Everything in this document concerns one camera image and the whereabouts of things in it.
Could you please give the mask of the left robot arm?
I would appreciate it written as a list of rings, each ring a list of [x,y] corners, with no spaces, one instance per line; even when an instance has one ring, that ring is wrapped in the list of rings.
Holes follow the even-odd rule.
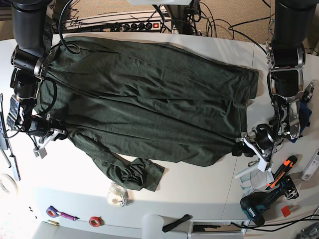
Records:
[[[304,128],[300,106],[312,98],[313,86],[304,86],[306,49],[303,41],[309,32],[317,0],[277,0],[271,7],[266,43],[267,87],[275,115],[269,123],[259,124],[236,139],[232,154],[257,156],[254,165],[261,172],[271,165],[280,139],[295,141]]]

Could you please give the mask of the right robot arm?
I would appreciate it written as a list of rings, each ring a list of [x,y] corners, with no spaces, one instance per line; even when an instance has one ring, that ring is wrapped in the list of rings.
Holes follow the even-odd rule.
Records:
[[[68,135],[66,128],[50,116],[57,100],[57,85],[45,75],[51,55],[55,3],[54,0],[11,1],[17,46],[10,60],[14,67],[10,87],[14,94],[6,122],[10,130],[26,133],[33,140],[33,152],[41,158],[47,155],[45,146],[50,141],[65,139]],[[52,101],[46,109],[34,115],[37,96],[45,81],[52,84]]]

